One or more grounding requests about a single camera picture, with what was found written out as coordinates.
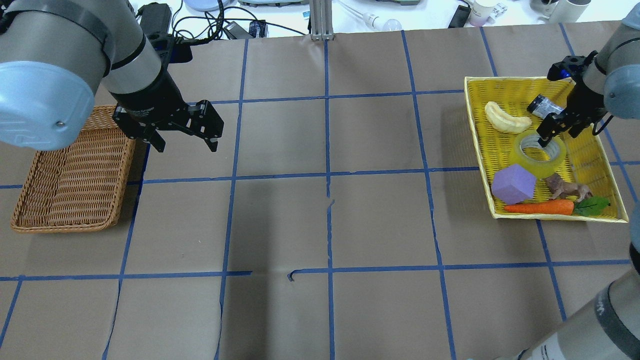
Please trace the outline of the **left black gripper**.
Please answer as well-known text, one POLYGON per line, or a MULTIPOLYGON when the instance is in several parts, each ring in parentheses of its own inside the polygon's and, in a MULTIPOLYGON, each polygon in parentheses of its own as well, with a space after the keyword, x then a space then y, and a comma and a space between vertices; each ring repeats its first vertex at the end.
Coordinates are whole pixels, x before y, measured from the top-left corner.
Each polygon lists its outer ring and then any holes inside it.
POLYGON ((160 132, 182 132, 205 141, 217 152, 224 121, 210 101, 189 105, 170 75, 157 75, 141 89, 112 89, 117 107, 112 119, 130 139, 141 139, 164 153, 166 141, 160 132))

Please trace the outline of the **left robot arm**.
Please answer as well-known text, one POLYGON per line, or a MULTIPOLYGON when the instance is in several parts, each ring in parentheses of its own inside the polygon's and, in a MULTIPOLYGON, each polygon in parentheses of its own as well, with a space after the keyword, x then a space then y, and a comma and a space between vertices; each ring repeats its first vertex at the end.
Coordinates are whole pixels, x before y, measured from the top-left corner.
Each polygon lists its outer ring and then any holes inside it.
POLYGON ((80 135, 100 85, 131 140, 165 150, 162 132, 218 149, 224 121, 208 100, 190 105, 128 0, 12 0, 1 16, 1 141, 62 150, 80 135))

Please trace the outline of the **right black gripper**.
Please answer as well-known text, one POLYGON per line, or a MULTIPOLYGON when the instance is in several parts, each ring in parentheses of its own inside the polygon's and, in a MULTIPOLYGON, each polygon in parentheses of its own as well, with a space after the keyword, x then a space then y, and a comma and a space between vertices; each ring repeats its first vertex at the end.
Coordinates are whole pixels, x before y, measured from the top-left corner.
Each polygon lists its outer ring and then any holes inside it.
POLYGON ((560 114, 549 114, 537 128, 537 144, 546 148, 551 139, 568 132, 576 139, 587 127, 599 122, 606 114, 604 96, 583 82, 576 82, 566 98, 560 114))

